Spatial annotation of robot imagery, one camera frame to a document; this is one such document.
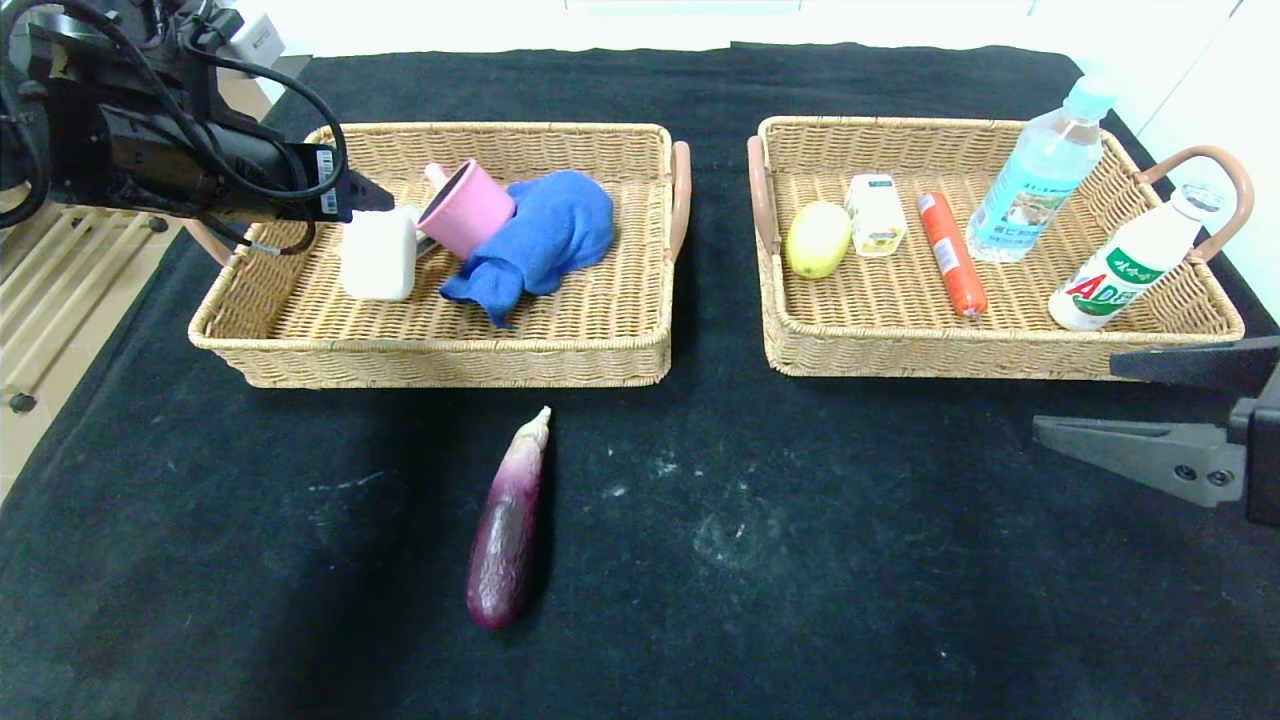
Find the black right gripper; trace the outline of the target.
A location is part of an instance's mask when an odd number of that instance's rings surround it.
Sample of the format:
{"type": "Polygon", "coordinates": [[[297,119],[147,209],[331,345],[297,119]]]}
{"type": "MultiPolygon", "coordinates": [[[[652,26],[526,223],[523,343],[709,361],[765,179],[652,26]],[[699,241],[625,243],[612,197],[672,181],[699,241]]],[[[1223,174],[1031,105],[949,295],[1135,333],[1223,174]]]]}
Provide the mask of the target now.
{"type": "Polygon", "coordinates": [[[1046,448],[1204,509],[1245,500],[1249,521],[1279,527],[1279,337],[1115,354],[1110,373],[1130,380],[1242,398],[1224,427],[1036,415],[1046,448]]]}

